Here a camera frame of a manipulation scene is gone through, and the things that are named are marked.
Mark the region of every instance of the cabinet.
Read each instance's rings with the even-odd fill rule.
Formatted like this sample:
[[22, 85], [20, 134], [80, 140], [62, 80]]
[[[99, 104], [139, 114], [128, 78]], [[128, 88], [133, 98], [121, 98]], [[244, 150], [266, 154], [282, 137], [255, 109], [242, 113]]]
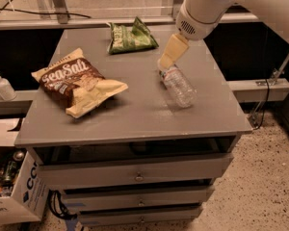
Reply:
[[236, 142], [251, 132], [203, 41], [192, 42], [178, 62], [197, 89], [194, 106], [171, 104], [156, 62], [175, 27], [150, 30], [160, 49], [113, 56], [109, 29], [65, 30], [52, 62], [81, 47], [106, 78], [129, 89], [79, 119], [38, 90], [16, 139], [83, 225], [198, 217]]

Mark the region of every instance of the cardboard box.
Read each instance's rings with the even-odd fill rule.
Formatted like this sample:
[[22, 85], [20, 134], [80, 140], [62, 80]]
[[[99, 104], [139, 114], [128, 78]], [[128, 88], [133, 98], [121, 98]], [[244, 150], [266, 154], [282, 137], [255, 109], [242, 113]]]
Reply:
[[37, 164], [29, 153], [22, 163], [10, 197], [0, 197], [0, 224], [40, 221], [48, 189], [37, 176]]

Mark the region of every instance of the pump bottle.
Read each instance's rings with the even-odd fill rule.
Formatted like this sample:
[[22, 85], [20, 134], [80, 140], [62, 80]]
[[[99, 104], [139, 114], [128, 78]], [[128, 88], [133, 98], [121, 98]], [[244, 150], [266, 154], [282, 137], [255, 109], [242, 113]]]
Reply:
[[6, 101], [10, 101], [16, 98], [17, 93], [14, 91], [10, 82], [0, 76], [0, 95]]

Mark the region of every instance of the snack bag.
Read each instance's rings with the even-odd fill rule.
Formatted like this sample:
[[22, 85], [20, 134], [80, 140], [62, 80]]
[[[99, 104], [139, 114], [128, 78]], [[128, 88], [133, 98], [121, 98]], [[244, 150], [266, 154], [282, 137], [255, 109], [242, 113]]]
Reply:
[[126, 84], [105, 79], [78, 48], [32, 76], [46, 92], [55, 92], [67, 100], [66, 113], [78, 118], [126, 90]]
[[134, 20], [131, 32], [123, 25], [109, 23], [109, 26], [112, 33], [112, 41], [108, 47], [109, 54], [154, 49], [159, 46], [149, 29], [138, 17]]

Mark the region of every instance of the terrazzo floor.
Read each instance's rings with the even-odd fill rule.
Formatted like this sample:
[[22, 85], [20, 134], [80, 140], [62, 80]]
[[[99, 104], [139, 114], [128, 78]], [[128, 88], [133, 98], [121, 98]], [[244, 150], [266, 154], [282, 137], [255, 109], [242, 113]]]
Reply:
[[[189, 221], [85, 227], [84, 231], [289, 231], [289, 134], [278, 115], [265, 113], [263, 125], [244, 135], [233, 150], [234, 160], [199, 218]], [[19, 230], [1, 225], [0, 231]], [[76, 231], [81, 230], [77, 224]], [[30, 231], [67, 230], [47, 209]]]

